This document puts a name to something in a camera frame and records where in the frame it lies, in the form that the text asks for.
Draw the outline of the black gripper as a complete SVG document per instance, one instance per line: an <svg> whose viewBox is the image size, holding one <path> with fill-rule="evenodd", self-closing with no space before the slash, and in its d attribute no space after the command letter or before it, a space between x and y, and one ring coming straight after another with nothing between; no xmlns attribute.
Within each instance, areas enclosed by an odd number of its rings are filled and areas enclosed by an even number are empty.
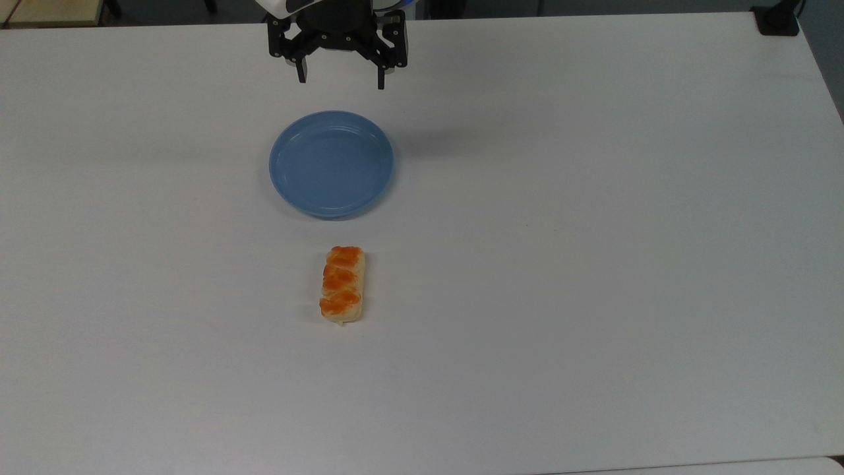
<svg viewBox="0 0 844 475"><path fill-rule="evenodd" d="M316 50L352 51L377 67L377 89L407 67L407 1L268 1L269 54L295 67L307 83L307 58Z"/></svg>

